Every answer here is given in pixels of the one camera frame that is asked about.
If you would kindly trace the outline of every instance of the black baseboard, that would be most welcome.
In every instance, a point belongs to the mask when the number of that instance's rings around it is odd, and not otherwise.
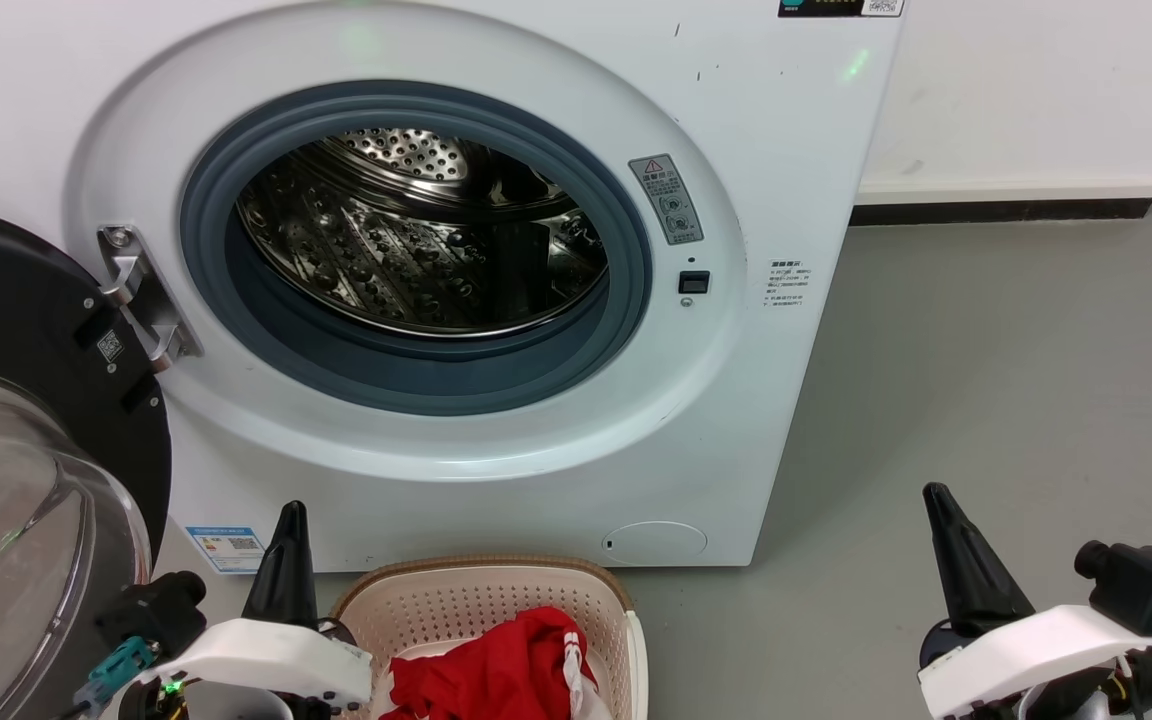
[[[908,205],[856,205],[851,209],[850,226],[1135,220],[1146,215],[1149,205],[1152,205],[1152,197],[1124,197],[1112,200],[919,202]]]

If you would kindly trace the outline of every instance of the concrete floor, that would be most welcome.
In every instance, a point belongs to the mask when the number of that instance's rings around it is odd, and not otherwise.
[[[1152,544],[1152,211],[847,234],[755,563],[619,573],[652,717],[926,717],[931,480],[1041,608],[1087,600],[1087,539]],[[172,533],[179,568],[205,571]],[[247,583],[205,577],[209,617],[236,615]]]

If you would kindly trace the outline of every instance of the plastic laundry basket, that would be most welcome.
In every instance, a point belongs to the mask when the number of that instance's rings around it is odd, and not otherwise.
[[[371,653],[372,688],[379,688],[394,657],[440,655],[544,606],[567,612],[584,630],[586,661],[614,720],[646,720],[643,626],[626,589],[598,564],[525,555],[399,562],[358,579],[332,616]],[[369,720],[370,712],[353,717]]]

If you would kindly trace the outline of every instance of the door hinge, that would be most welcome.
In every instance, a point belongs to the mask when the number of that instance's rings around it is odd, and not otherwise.
[[[136,228],[103,225],[97,234],[101,258],[114,275],[100,291],[129,314],[128,319],[136,325],[137,336],[150,354],[154,372],[161,373],[182,355],[200,357],[197,336],[175,306]]]

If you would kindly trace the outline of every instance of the warning label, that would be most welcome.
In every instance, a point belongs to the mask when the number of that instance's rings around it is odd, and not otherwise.
[[[768,264],[767,287],[763,290],[763,306],[799,306],[812,282],[812,270],[799,260],[772,260]]]
[[[251,528],[223,525],[187,528],[185,531],[218,573],[247,575],[260,569],[265,546]]]
[[[687,192],[687,185],[672,158],[654,156],[630,160],[630,170],[652,199],[660,229],[664,229],[664,240],[669,245],[705,240],[700,220],[696,219],[696,210],[691,206],[691,195]]]

